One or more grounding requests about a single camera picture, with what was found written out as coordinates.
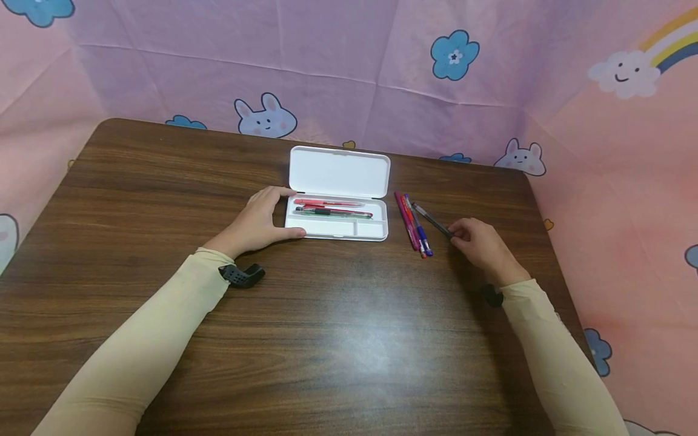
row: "brown wooden tabletop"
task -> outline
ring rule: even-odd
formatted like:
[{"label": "brown wooden tabletop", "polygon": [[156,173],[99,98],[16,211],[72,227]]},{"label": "brown wooden tabletop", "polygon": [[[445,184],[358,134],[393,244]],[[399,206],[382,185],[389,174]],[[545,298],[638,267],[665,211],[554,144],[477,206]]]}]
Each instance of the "brown wooden tabletop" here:
[{"label": "brown wooden tabletop", "polygon": [[[102,123],[0,279],[0,433],[28,435],[188,254],[257,190],[285,185],[297,144]],[[526,176],[389,156],[387,240],[302,239],[240,257],[267,275],[208,315],[139,434],[551,433],[480,274],[426,221],[434,256],[421,259],[392,197],[409,193],[445,224],[494,225],[589,355]],[[278,226],[283,213],[282,202]]]}]

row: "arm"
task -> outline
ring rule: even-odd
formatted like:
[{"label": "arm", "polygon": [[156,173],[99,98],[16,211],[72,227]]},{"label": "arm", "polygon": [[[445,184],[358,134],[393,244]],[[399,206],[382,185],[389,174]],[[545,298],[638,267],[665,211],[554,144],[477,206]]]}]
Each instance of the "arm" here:
[{"label": "arm", "polygon": [[560,321],[548,296],[521,267],[495,229],[456,221],[451,242],[484,269],[504,294],[504,311],[521,341],[545,412],[558,435],[627,435],[606,386]]},{"label": "arm", "polygon": [[272,224],[281,195],[255,194],[235,222],[187,258],[177,272],[124,322],[77,372],[34,436],[127,436],[175,369],[206,314],[228,288],[218,267],[275,241],[305,236]]}]

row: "pen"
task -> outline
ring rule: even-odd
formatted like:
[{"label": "pen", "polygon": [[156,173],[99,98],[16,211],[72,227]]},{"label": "pen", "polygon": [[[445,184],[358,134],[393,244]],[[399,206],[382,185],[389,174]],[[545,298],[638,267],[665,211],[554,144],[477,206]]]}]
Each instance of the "pen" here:
[{"label": "pen", "polygon": [[[410,202],[410,198],[405,194],[405,201],[407,201],[407,204],[409,205],[410,209],[412,209],[412,203]],[[417,213],[412,211],[412,218],[415,219],[415,227],[417,228],[417,233],[419,234],[419,238],[422,240],[422,245],[424,246],[424,251],[426,251],[427,256],[433,256],[434,253],[431,251],[431,248],[429,247],[429,242],[426,240],[426,233],[424,233],[424,229],[422,228],[422,225],[419,223],[419,219],[417,219]]]},{"label": "pen", "polygon": [[448,239],[451,239],[454,235],[453,233],[449,232],[446,227],[443,227],[441,224],[438,223],[437,220],[433,219],[431,215],[429,215],[420,205],[417,203],[412,203],[412,206],[417,209],[417,212],[419,212],[422,216],[426,218],[427,221],[429,221],[431,224],[434,225],[441,233],[446,235]]},{"label": "pen", "polygon": [[296,208],[298,212],[302,215],[324,215],[324,216],[338,216],[342,218],[367,218],[371,219],[373,214],[371,212],[358,212],[358,211],[345,211],[343,209],[331,209],[329,207],[306,207],[298,206]]},{"label": "pen", "polygon": [[407,201],[407,195],[401,195],[400,200],[402,200],[402,203],[405,205],[405,212],[407,213],[407,219],[410,220],[410,224],[412,225],[412,237],[415,238],[415,240],[419,244],[419,254],[422,256],[422,259],[426,259],[426,251],[424,250],[424,242],[420,239],[419,234],[417,233],[417,228],[415,226],[415,218],[412,216],[412,208],[410,207],[410,204]]},{"label": "pen", "polygon": [[311,206],[344,206],[344,207],[364,207],[366,206],[365,203],[359,203],[359,202],[333,202],[333,201],[328,201],[328,200],[307,200],[304,198],[297,198],[293,200],[295,204],[308,204]]},{"label": "pen", "polygon": [[402,215],[402,220],[405,222],[405,228],[407,229],[407,235],[410,237],[410,242],[412,243],[412,248],[414,248],[416,251],[419,251],[419,244],[415,240],[415,237],[412,235],[412,232],[410,231],[410,227],[412,227],[412,223],[410,223],[410,219],[407,218],[407,212],[405,211],[405,204],[403,203],[403,200],[401,200],[402,196],[400,195],[399,192],[395,191],[395,200],[397,200],[397,208],[400,209],[400,214]]}]

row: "blue flower print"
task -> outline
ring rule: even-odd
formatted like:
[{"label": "blue flower print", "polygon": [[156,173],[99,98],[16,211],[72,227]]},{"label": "blue flower print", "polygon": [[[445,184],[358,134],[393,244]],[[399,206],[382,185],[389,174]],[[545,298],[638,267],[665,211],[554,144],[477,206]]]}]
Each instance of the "blue flower print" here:
[{"label": "blue flower print", "polygon": [[698,270],[698,245],[694,245],[693,247],[688,247],[686,250],[686,253],[684,254],[684,257],[686,258],[686,262],[696,268]]},{"label": "blue flower print", "polygon": [[611,345],[601,339],[601,335],[595,329],[584,329],[584,335],[586,336],[586,342],[589,343],[589,348],[591,348],[591,355],[594,358],[596,371],[601,377],[606,377],[611,373],[611,367],[608,362],[606,362],[613,354]]},{"label": "blue flower print", "polygon": [[449,160],[451,162],[471,163],[473,159],[465,157],[462,153],[455,153],[451,156],[441,156],[439,160]]},{"label": "blue flower print", "polygon": [[169,126],[181,126],[202,129],[206,128],[206,125],[204,125],[201,121],[191,121],[184,115],[175,115],[172,119],[168,119],[167,121],[165,121],[165,124]]},{"label": "blue flower print", "polygon": [[67,18],[75,12],[73,0],[2,0],[10,12],[26,15],[37,27],[49,27],[54,18]]},{"label": "blue flower print", "polygon": [[460,80],[466,75],[468,66],[480,53],[480,44],[468,39],[468,32],[456,30],[451,36],[441,36],[434,41],[431,58],[434,60],[432,71],[436,77]]}]

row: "person's right hand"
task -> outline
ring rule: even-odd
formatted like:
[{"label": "person's right hand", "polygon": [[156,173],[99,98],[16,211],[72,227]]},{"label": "person's right hand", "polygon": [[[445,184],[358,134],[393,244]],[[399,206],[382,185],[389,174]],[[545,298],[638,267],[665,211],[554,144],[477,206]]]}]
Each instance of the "person's right hand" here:
[{"label": "person's right hand", "polygon": [[495,285],[503,287],[530,280],[528,272],[491,225],[476,218],[461,218],[448,230],[456,235],[451,238],[451,243],[471,264],[484,270]]},{"label": "person's right hand", "polygon": [[275,227],[272,222],[274,207],[281,197],[296,194],[293,189],[267,186],[253,195],[235,221],[206,242],[204,248],[235,259],[246,251],[260,250],[274,242],[304,237],[306,231],[300,227]]}]

